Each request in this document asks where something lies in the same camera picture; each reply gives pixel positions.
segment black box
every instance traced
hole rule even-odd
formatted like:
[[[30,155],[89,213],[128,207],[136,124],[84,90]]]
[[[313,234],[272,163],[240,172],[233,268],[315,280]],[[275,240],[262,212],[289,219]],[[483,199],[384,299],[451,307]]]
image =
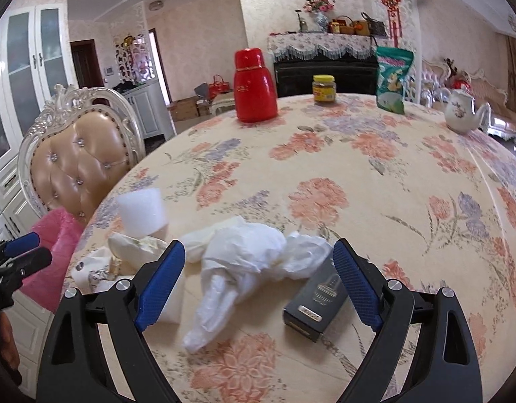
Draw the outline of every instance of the black box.
[[[333,252],[284,308],[284,323],[316,342],[348,297]]]

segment hanging ornament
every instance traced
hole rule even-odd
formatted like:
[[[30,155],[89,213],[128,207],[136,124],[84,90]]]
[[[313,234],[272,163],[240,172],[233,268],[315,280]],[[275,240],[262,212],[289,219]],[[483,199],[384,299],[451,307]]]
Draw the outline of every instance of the hanging ornament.
[[[402,37],[400,2],[401,0],[381,0],[381,3],[387,7],[387,13],[389,14],[390,36],[394,40],[394,46],[396,48],[398,48],[398,38]]]

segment white foam roll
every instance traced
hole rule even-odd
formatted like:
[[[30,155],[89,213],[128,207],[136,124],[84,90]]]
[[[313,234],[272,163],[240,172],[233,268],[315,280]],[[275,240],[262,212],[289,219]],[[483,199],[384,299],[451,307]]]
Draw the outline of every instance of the white foam roll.
[[[158,188],[141,189],[116,197],[127,236],[141,239],[168,224],[167,213]]]

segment round dining table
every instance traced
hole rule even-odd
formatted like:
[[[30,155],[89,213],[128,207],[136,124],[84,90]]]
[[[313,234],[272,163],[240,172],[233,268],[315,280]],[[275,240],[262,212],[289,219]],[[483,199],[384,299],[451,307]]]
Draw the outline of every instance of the round dining table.
[[[123,231],[116,196],[161,190],[166,241],[235,215],[284,234],[346,238],[386,278],[412,290],[451,287],[468,320],[484,401],[516,366],[516,158],[475,130],[447,128],[442,112],[406,103],[405,115],[370,95],[278,100],[278,117],[248,124],[230,111],[167,141],[139,162],[101,203],[68,268]],[[282,319],[304,281],[263,285],[239,304],[198,353],[182,347],[202,294],[200,264],[184,268],[180,324],[157,323],[144,337],[182,401],[334,402],[374,333],[348,300],[317,343]],[[400,392],[415,351],[412,325],[384,397]],[[119,392],[129,394],[101,330]]]

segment metal screw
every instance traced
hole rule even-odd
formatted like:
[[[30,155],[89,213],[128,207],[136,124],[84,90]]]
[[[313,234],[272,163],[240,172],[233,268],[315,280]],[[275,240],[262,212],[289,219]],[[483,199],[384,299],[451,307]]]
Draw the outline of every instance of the metal screw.
[[[401,289],[401,282],[395,279],[391,279],[387,282],[387,286],[391,288],[392,290],[400,290]]]
[[[448,298],[452,298],[453,296],[455,296],[454,290],[452,288],[447,287],[447,286],[443,288],[442,292],[443,292],[443,295],[445,297],[448,297]]]
[[[124,280],[120,280],[119,282],[117,282],[116,289],[117,290],[126,290],[126,289],[129,289],[130,286],[131,286],[131,282],[127,279],[124,279]]]
[[[77,294],[77,288],[68,288],[66,289],[66,292],[64,293],[64,297],[66,298],[73,298]]]

